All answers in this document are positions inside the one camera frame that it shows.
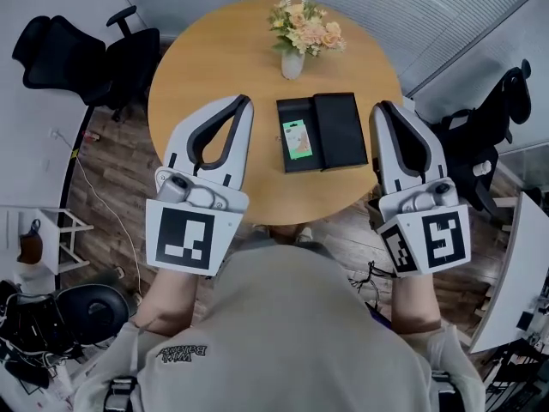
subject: white cable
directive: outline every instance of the white cable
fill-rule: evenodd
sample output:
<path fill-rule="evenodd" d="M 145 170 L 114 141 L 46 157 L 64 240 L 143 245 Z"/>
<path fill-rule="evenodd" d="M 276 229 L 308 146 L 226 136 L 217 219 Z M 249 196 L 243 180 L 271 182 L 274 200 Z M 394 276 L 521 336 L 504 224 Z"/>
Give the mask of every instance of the white cable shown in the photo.
<path fill-rule="evenodd" d="M 70 148 L 70 150 L 72 151 L 72 145 L 67 141 L 67 139 L 64 138 L 64 136 L 59 133 L 58 131 L 55 131 L 54 132 L 54 136 L 59 136 L 61 137 L 61 139 L 63 140 L 63 142 L 65 142 L 65 144 Z M 90 181 L 87 179 L 87 176 L 86 176 L 86 171 L 84 171 L 84 167 L 82 166 L 82 164 L 80 163 L 80 159 L 78 158 L 78 156 L 75 157 L 76 158 L 76 163 L 78 164 L 78 166 L 80 167 L 80 169 L 82 170 L 82 174 L 84 175 L 84 180 L 86 180 L 86 183 L 88 184 L 88 186 L 91 188 L 92 192 L 94 193 L 94 195 L 97 197 L 97 199 L 102 202 L 105 207 L 107 209 L 109 209 L 109 211 L 115 216 L 117 217 L 117 220 L 118 222 L 120 223 L 120 226 L 122 226 L 122 229 L 125 231 L 126 235 L 128 236 L 128 239 L 130 240 L 130 244 L 131 244 L 131 249 L 133 250 L 134 252 L 134 259 L 136 261 L 136 270 L 137 270 L 137 292 L 139 293 L 140 296 L 142 296 L 141 294 L 141 272 L 139 271 L 139 263 L 137 262 L 137 253 L 136 253 L 136 247 L 134 246 L 134 242 L 133 240 L 131 239 L 130 237 L 130 234 L 128 233 L 128 231 L 126 230 L 126 227 L 124 226 L 124 224 L 122 223 L 122 220 L 120 220 L 120 217 L 118 216 L 118 214 L 111 209 L 111 207 L 106 203 L 105 200 L 103 200 L 103 198 L 101 198 L 99 195 L 97 195 L 97 192 L 95 191 L 95 188 L 94 186 L 90 183 Z"/>

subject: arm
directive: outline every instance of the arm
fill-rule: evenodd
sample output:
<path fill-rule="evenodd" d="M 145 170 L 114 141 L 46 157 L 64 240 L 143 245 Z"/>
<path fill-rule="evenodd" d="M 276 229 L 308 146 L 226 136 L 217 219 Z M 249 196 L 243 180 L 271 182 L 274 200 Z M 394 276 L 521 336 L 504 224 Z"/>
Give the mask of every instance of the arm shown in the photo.
<path fill-rule="evenodd" d="M 197 285 L 198 275 L 160 269 L 137 309 L 134 323 L 162 336 L 186 330 L 195 308 Z"/>
<path fill-rule="evenodd" d="M 440 328 L 440 309 L 432 275 L 393 280 L 391 323 L 397 334 L 424 333 Z"/>

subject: black office chair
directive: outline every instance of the black office chair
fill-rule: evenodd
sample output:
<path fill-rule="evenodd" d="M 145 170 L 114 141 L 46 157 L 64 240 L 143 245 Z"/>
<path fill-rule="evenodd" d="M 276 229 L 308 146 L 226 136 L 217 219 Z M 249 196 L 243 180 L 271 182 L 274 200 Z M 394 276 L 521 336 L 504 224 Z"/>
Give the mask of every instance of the black office chair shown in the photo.
<path fill-rule="evenodd" d="M 478 109 L 460 110 L 432 126 L 443 145 L 448 175 L 454 180 L 457 193 L 477 210 L 486 209 L 492 215 L 498 208 L 489 194 L 498 163 L 495 145 L 507 139 L 512 142 L 510 120 L 524 124 L 532 110 L 526 80 L 532 70 L 526 59 L 522 66 L 508 70 Z M 455 118 L 467 117 L 464 124 L 452 128 Z M 490 161 L 492 170 L 479 177 L 473 167 Z"/>
<path fill-rule="evenodd" d="M 136 6 L 109 19 L 124 37 L 106 48 L 105 43 L 80 31 L 64 17 L 33 18 L 17 40 L 12 58 L 25 67 L 27 88 L 60 88 L 77 93 L 87 106 L 108 106 L 119 119 L 134 98 L 145 102 L 160 56 L 158 29 L 132 33 L 126 17 Z"/>

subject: white desk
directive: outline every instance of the white desk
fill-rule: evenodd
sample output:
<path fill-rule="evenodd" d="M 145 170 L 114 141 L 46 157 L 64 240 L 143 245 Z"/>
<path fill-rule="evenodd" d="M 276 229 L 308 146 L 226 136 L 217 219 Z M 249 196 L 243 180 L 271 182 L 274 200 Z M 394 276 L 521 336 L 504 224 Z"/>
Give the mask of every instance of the white desk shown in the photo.
<path fill-rule="evenodd" d="M 524 193 L 518 199 L 504 267 L 470 353 L 514 342 L 523 312 L 533 312 L 549 270 L 549 217 Z"/>

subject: black box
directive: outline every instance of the black box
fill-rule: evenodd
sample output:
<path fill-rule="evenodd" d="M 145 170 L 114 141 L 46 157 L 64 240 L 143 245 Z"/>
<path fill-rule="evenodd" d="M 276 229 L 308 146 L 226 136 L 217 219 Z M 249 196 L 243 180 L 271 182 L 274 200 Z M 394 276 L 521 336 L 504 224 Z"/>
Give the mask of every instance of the black box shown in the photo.
<path fill-rule="evenodd" d="M 368 163 L 354 94 L 315 94 L 312 98 L 277 100 L 282 154 L 287 173 L 359 167 Z M 312 155 L 290 159 L 283 124 L 303 120 Z"/>

